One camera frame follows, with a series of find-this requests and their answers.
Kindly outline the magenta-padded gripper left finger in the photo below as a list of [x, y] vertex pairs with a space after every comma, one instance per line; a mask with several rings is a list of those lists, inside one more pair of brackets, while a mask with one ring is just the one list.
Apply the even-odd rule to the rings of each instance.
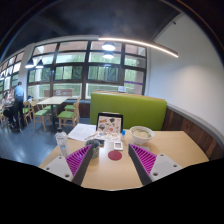
[[92, 156], [92, 146], [87, 145], [67, 157], [56, 157], [44, 170], [80, 186]]

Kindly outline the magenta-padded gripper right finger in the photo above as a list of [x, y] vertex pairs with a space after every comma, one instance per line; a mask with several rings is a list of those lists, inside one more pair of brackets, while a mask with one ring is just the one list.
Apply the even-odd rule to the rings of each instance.
[[128, 153], [143, 185], [150, 184], [182, 169], [178, 163], [167, 155], [155, 155], [140, 146], [130, 144]]

